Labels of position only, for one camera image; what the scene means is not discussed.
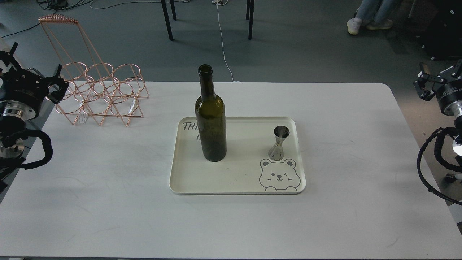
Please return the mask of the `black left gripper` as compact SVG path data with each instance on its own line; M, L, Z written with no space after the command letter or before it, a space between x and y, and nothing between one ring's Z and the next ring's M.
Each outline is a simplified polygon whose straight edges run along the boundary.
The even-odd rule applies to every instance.
M35 113L40 112L45 96L53 104L59 104L64 99L69 87L69 82L60 75L62 68L63 66L59 64L55 75L47 78L25 69L10 69L10 71L3 73L1 75L1 103L21 102ZM54 85L57 88L49 93L48 87Z

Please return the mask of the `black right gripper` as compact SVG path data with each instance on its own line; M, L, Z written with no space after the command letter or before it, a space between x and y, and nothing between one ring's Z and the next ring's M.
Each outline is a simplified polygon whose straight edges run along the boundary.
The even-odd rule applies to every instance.
M431 75L427 64L420 62L421 73L414 81L415 90L420 99L430 101L436 94L441 112L461 112L462 79L450 75ZM428 82L436 83L435 92L426 89Z

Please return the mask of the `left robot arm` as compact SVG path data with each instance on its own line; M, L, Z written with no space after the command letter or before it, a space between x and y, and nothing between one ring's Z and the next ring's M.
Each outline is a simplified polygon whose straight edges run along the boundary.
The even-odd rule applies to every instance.
M23 69L14 58L17 47L18 43L14 43L9 51L1 51L1 61L9 67L7 72L1 72L1 180L15 169L34 169L51 160L50 137L41 130L26 128L25 123L39 116L45 99L54 104L61 102L69 87L69 82L60 76L61 65L56 74L49 77ZM44 158L25 163L23 152L27 138L41 140Z

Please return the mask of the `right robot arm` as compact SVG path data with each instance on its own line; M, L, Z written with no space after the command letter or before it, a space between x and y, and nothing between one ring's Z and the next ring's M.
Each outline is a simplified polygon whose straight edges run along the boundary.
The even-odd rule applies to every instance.
M442 114L454 117L456 137L452 148L461 156L461 123L462 123L462 79L461 59L455 65L441 71L438 75L431 75L427 64L419 63L420 72L413 82L419 98L430 101L437 98Z

